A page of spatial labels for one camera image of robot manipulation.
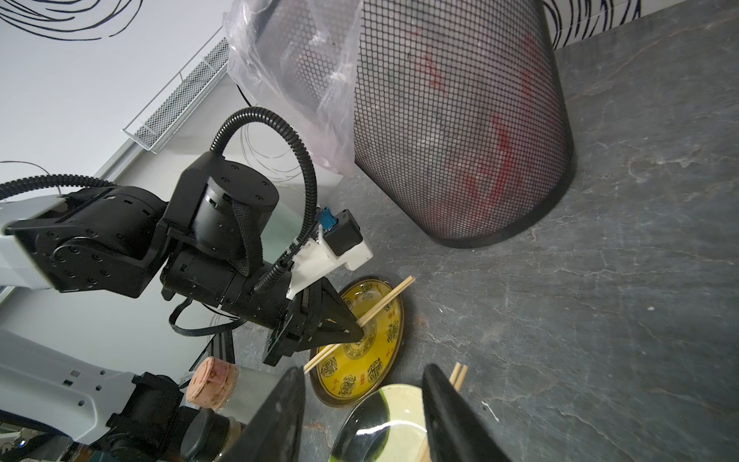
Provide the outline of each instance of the glass jar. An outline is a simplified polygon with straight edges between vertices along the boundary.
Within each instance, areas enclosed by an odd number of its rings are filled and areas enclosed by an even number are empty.
[[[206,358],[195,371],[187,389],[188,402],[248,424],[265,402],[278,377],[259,370]]]

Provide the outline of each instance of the blue connector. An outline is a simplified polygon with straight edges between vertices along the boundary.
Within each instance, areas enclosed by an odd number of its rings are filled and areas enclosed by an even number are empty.
[[[324,231],[328,231],[338,223],[338,220],[331,214],[331,210],[328,207],[324,207],[321,211],[321,216],[319,217],[319,223],[323,226]]]

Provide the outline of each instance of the black cable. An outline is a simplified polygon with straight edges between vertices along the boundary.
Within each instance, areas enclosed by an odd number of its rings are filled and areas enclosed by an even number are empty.
[[[251,103],[249,102],[249,100],[246,99],[246,95],[244,95],[244,92],[241,91],[241,87],[239,86],[239,84],[236,84],[236,88],[239,89],[239,93],[241,93],[241,97],[244,98],[244,101],[246,101],[246,105],[249,106],[249,107],[252,107],[251,106]]]
[[[38,177],[21,178],[0,185],[0,200],[15,196],[22,192],[56,186],[73,186],[80,188],[97,188],[101,186],[117,186],[117,184],[101,178],[83,175],[53,174]]]
[[[217,326],[210,326],[210,327],[201,327],[200,329],[183,329],[180,326],[177,325],[177,318],[180,317],[180,314],[190,306],[192,303],[192,299],[185,299],[184,302],[180,303],[174,311],[172,311],[172,314],[169,315],[169,326],[172,328],[174,332],[179,333],[181,336],[185,337],[204,337],[204,336],[214,336],[218,333],[224,333],[228,332],[229,330],[236,329],[237,327],[241,327],[246,323],[246,319],[239,319],[237,321],[232,321],[226,324],[220,324]]]
[[[215,314],[217,314],[217,315],[220,315],[220,316],[224,316],[224,317],[226,317],[226,318],[229,318],[229,319],[230,319],[230,320],[232,320],[232,321],[236,321],[236,320],[237,320],[237,319],[239,318],[238,316],[233,316],[233,315],[231,315],[231,314],[228,314],[228,313],[221,313],[220,311],[218,311],[218,310],[216,310],[216,309],[214,309],[214,308],[212,308],[212,307],[209,307],[209,306],[207,306],[207,305],[206,305],[205,303],[203,303],[203,302],[200,302],[200,304],[201,304],[202,306],[204,306],[204,307],[205,307],[205,308],[206,308],[206,309],[207,309],[208,311],[211,311],[211,312],[213,312],[213,313],[215,313]]]
[[[39,167],[41,170],[44,171],[45,174],[51,175],[48,170],[46,170],[44,167],[38,165],[37,163],[33,162],[26,162],[25,160],[0,160],[0,163],[27,163],[30,166]],[[59,195],[61,195],[61,188],[59,186],[56,187],[56,190],[59,191]]]
[[[263,107],[241,109],[230,115],[223,125],[221,125],[211,144],[211,152],[223,156],[223,151],[231,137],[234,136],[238,129],[251,122],[263,123],[277,132],[287,141],[287,144],[298,159],[305,183],[305,210],[303,213],[303,223],[296,240],[298,242],[304,242],[312,232],[315,222],[316,206],[318,204],[318,183],[316,182],[316,170],[313,168],[313,161],[310,159],[310,155],[308,155],[308,150],[289,123],[285,122],[284,119],[274,112]],[[259,278],[259,281],[254,285],[254,290],[266,290],[279,281],[286,272],[287,263],[283,262],[282,259],[277,259],[270,269]]]
[[[293,258],[295,257],[295,255],[298,252],[300,252],[300,248],[305,244],[305,241],[307,241],[308,238],[313,235],[313,232],[316,230],[316,228],[318,228],[318,225],[319,225],[319,221],[318,221],[318,217],[317,217],[316,220],[313,221],[313,226],[310,227],[310,232],[306,233],[303,236],[303,238],[298,241],[297,244],[291,245],[289,251],[285,251],[282,254],[283,257],[280,257],[280,259],[282,260],[283,264],[286,265],[286,264],[290,263],[291,261],[293,261]]]

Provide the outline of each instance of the pink jar lid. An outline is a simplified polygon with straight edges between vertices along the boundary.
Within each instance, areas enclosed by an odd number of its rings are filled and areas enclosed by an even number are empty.
[[[220,409],[231,397],[239,367],[210,356],[198,366],[187,387],[187,401],[196,406]]]

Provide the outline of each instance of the yellow plate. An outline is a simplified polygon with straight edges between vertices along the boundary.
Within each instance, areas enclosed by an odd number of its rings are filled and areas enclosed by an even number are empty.
[[[386,296],[393,286],[382,276],[365,276],[341,292],[347,307],[359,319]],[[347,343],[310,371],[310,383],[329,406],[349,406],[371,393],[385,379],[398,354],[403,336],[403,302],[390,302],[367,325],[364,338]],[[320,349],[310,351],[314,357]]]

